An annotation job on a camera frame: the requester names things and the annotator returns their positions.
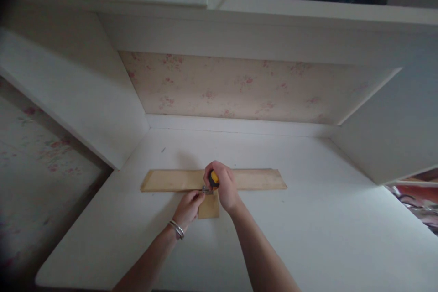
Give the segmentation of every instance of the wrist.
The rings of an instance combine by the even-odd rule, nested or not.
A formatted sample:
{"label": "wrist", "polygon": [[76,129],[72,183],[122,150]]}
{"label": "wrist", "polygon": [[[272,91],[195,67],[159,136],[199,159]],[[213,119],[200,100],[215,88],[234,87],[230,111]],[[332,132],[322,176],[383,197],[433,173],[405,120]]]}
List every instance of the wrist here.
{"label": "wrist", "polygon": [[175,216],[172,217],[172,220],[177,223],[177,225],[182,229],[183,233],[186,233],[188,224],[183,223],[182,220],[175,218]]}
{"label": "wrist", "polygon": [[236,217],[239,216],[239,214],[242,212],[242,210],[245,209],[245,204],[243,203],[242,199],[239,197],[237,199],[236,204],[228,209],[228,214],[231,217],[232,220],[234,220]]}
{"label": "wrist", "polygon": [[165,234],[172,242],[176,242],[181,239],[177,231],[170,224],[167,224],[167,226],[163,229],[163,234]]}

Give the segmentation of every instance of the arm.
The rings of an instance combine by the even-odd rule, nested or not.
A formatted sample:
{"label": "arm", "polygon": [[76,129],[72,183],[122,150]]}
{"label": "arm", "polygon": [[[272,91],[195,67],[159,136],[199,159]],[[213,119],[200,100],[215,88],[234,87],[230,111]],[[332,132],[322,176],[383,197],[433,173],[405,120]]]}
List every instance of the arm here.
{"label": "arm", "polygon": [[[198,208],[204,201],[205,195],[199,191],[187,193],[178,205],[173,220],[182,228],[184,233],[189,224],[198,216]],[[119,291],[150,291],[160,274],[164,261],[175,247],[179,235],[173,227],[167,225],[154,239],[140,259],[117,283],[113,292]]]}
{"label": "arm", "polygon": [[209,188],[207,175],[212,169],[220,182],[220,203],[230,215],[236,228],[253,290],[301,292],[283,261],[240,199],[231,169],[218,161],[210,163],[205,168],[204,174],[205,184]]}

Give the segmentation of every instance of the white shelf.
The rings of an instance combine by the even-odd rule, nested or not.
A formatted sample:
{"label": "white shelf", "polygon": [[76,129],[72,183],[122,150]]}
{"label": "white shelf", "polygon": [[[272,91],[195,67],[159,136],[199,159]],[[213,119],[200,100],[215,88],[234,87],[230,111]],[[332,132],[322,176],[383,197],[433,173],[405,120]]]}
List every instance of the white shelf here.
{"label": "white shelf", "polygon": [[[36,283],[111,289],[182,196],[141,193],[149,169],[200,169],[213,159],[232,168],[280,170],[287,190],[239,194],[303,291],[363,291],[370,282],[378,291],[434,291],[438,285],[436,236],[330,140],[155,128],[99,190]],[[200,274],[206,272],[216,275]],[[235,229],[222,208],[219,219],[190,226],[154,288],[251,291]]]}

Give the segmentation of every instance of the white wall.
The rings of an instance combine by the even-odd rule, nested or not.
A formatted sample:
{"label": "white wall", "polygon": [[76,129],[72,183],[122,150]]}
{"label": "white wall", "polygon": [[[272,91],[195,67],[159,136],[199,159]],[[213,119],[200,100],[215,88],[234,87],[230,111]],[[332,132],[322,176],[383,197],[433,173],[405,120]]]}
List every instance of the white wall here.
{"label": "white wall", "polygon": [[438,166],[436,53],[402,69],[332,138],[377,184]]}
{"label": "white wall", "polygon": [[94,13],[19,4],[2,28],[1,74],[113,168],[149,129]]}

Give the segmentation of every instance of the hand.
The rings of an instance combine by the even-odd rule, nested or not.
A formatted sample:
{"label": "hand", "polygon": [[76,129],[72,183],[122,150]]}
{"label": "hand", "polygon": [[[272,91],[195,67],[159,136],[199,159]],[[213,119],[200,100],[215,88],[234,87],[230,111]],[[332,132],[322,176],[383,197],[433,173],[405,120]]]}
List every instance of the hand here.
{"label": "hand", "polygon": [[198,217],[198,208],[205,199],[205,194],[201,191],[188,192],[181,199],[172,220],[186,232],[188,225]]}
{"label": "hand", "polygon": [[219,161],[213,161],[208,164],[204,172],[204,182],[209,189],[211,189],[211,186],[208,179],[208,174],[211,170],[214,170],[219,178],[220,185],[218,191],[220,203],[225,211],[230,213],[230,211],[233,211],[241,202],[240,196],[237,193],[237,186],[234,180],[233,171]]}

